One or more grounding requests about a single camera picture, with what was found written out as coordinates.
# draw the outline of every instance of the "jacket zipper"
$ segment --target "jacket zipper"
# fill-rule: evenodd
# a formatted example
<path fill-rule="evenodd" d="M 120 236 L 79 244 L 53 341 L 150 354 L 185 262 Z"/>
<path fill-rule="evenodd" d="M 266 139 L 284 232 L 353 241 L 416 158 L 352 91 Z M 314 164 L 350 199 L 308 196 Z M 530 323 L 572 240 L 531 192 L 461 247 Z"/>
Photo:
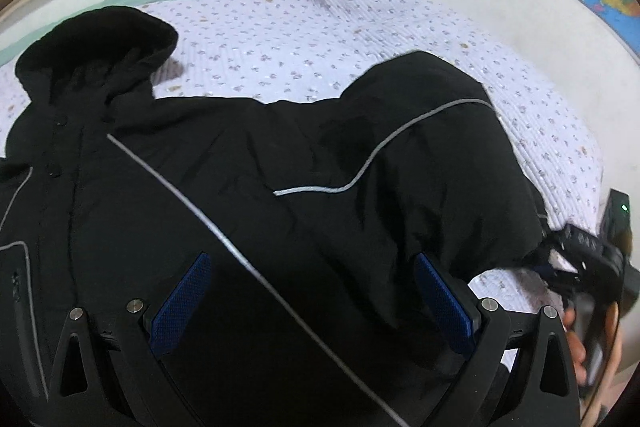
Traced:
<path fill-rule="evenodd" d="M 22 279 L 22 274 L 19 271 L 15 271 L 11 277 L 13 286 L 12 296 L 14 300 L 15 329 L 18 335 L 18 345 L 20 347 L 22 365 L 24 367 L 24 374 L 27 378 L 29 390 L 31 391 L 32 396 L 38 398 L 40 396 L 40 388 L 38 386 L 37 371 L 33 360 L 32 346 L 34 346 L 34 341 L 31 338 L 28 312 L 24 308 L 25 299 L 20 295 Z"/>

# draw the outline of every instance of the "jacket hood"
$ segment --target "jacket hood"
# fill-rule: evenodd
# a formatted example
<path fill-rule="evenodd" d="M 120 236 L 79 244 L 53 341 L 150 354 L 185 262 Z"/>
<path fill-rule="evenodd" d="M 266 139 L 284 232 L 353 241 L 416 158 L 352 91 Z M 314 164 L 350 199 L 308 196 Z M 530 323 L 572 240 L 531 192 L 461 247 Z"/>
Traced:
<path fill-rule="evenodd" d="M 34 104 L 99 117 L 118 95 L 135 91 L 151 98 L 149 76 L 177 39 L 160 19 L 110 6 L 56 26 L 20 56 L 15 74 Z"/>

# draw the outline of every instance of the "blue mesh pad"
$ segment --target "blue mesh pad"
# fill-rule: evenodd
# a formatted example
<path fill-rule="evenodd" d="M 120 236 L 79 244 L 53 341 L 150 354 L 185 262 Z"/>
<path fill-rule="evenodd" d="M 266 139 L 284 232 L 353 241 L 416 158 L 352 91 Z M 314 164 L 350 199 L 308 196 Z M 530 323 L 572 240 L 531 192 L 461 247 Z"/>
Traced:
<path fill-rule="evenodd" d="M 473 322 L 427 256 L 421 253 L 415 263 L 415 282 L 422 300 L 431 310 L 452 351 L 468 360 L 476 349 Z"/>
<path fill-rule="evenodd" d="M 201 253 L 151 322 L 149 347 L 156 359 L 174 350 L 211 284 L 211 259 Z"/>

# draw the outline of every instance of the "black jacket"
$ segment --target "black jacket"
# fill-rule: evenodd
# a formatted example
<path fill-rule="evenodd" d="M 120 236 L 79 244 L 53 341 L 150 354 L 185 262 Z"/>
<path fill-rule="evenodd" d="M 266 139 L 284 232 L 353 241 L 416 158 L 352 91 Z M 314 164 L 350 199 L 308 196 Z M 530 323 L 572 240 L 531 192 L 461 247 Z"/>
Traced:
<path fill-rule="evenodd" d="M 0 380 L 46 425 L 69 311 L 108 338 L 101 317 L 134 298 L 159 309 L 174 289 L 163 281 L 204 253 L 208 291 L 173 344 L 152 346 L 204 425 L 402 425 L 390 410 L 420 425 L 459 360 L 447 367 L 421 311 L 415 256 L 470 280 L 541 238 L 482 86 L 416 52 L 335 100 L 155 100 L 149 76 L 176 41 L 169 25 L 110 7 L 19 59 L 32 102 L 0 163 Z M 472 100 L 424 118 L 461 99 Z M 343 188 L 280 192 L 310 186 Z"/>

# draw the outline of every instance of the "reflective stripe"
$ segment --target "reflective stripe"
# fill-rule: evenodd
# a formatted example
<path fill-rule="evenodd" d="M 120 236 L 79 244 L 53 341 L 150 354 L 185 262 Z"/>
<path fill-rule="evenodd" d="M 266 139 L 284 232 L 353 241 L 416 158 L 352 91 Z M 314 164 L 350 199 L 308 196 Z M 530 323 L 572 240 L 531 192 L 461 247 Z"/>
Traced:
<path fill-rule="evenodd" d="M 14 195 L 12 196 L 11 200 L 9 201 L 9 206 L 4 211 L 4 216 L 2 216 L 2 221 L 0 221 L 0 232 L 2 231 L 2 226 L 4 225 L 4 222 L 6 221 L 6 216 L 9 215 L 9 210 L 11 210 L 11 207 L 14 204 L 14 201 L 15 201 L 15 198 L 17 197 L 17 195 L 18 195 L 18 192 L 20 192 L 22 190 L 22 188 L 27 184 L 27 182 L 29 181 L 29 178 L 31 178 L 31 174 L 33 174 L 33 167 L 29 167 L 29 173 L 27 174 L 27 177 L 20 184 L 20 186 L 15 189 Z"/>
<path fill-rule="evenodd" d="M 176 187 L 174 187 L 167 179 L 165 179 L 161 174 L 156 172 L 151 166 L 149 166 L 142 158 L 139 158 L 136 154 L 131 152 L 124 144 L 115 139 L 111 134 L 107 135 L 107 138 L 114 143 L 119 149 L 121 149 L 125 154 L 127 154 L 134 162 L 140 165 L 143 169 L 145 169 L 149 174 L 151 174 L 156 180 L 158 180 L 165 188 L 167 188 L 176 198 L 178 198 L 193 214 L 218 238 L 220 243 L 224 245 L 224 247 L 233 255 L 238 263 L 240 263 L 254 278 L 276 299 L 277 302 L 287 311 L 287 313 L 297 322 L 297 324 L 305 331 L 306 334 L 316 343 L 318 347 L 322 349 L 326 355 L 334 361 L 335 365 L 337 365 L 343 373 L 350 378 L 350 380 L 360 388 L 360 390 L 369 396 L 375 403 L 377 403 L 400 427 L 410 427 L 407 422 L 405 422 L 400 415 L 391 409 L 389 404 L 387 404 L 382 398 L 380 398 L 372 389 L 364 383 L 358 375 L 356 375 L 349 366 L 347 366 L 341 359 L 336 355 L 332 349 L 327 346 L 324 341 L 316 334 L 314 330 L 298 315 L 298 313 L 292 308 L 292 306 L 284 299 L 282 295 L 278 293 L 276 288 L 274 288 L 271 283 L 265 279 L 265 277 L 249 262 L 249 260 L 240 253 L 238 248 L 229 240 L 228 237 L 220 230 L 216 224 L 209 219 L 209 217 L 204 214 L 202 210 L 200 210 L 195 204 L 193 204 L 184 194 L 180 192 Z"/>
<path fill-rule="evenodd" d="M 375 149 L 373 149 L 373 152 L 369 155 L 369 158 L 367 158 L 367 161 L 364 162 L 364 165 L 360 168 L 360 170 L 358 171 L 354 179 L 351 180 L 346 185 L 343 185 L 342 187 L 309 186 L 309 187 L 284 188 L 283 190 L 275 190 L 273 194 L 275 196 L 285 196 L 286 194 L 295 194 L 296 192 L 325 192 L 327 194 L 338 194 L 340 192 L 344 192 L 345 190 L 349 190 L 351 187 L 353 187 L 353 185 L 355 185 L 359 181 L 360 178 L 362 178 L 364 172 L 369 168 L 373 159 L 382 150 L 382 148 L 385 145 L 388 145 L 388 143 L 391 142 L 391 140 L 397 137 L 400 133 L 402 133 L 402 131 L 409 129 L 409 127 L 411 127 L 412 125 L 422 120 L 426 120 L 427 118 L 434 116 L 440 113 L 441 111 L 448 109 L 449 107 L 454 107 L 455 105 L 462 105 L 463 103 L 480 103 L 482 105 L 485 105 L 486 107 L 489 107 L 491 110 L 494 110 L 493 106 L 490 103 L 485 102 L 484 100 L 480 100 L 479 98 L 461 98 L 460 100 L 454 100 L 453 102 L 445 103 L 440 107 L 437 107 L 433 111 L 429 111 L 420 116 L 416 116 L 413 120 L 408 121 L 403 126 L 393 131 L 393 133 L 391 133 L 385 139 L 383 139 L 382 142 L 380 142 L 378 146 Z"/>

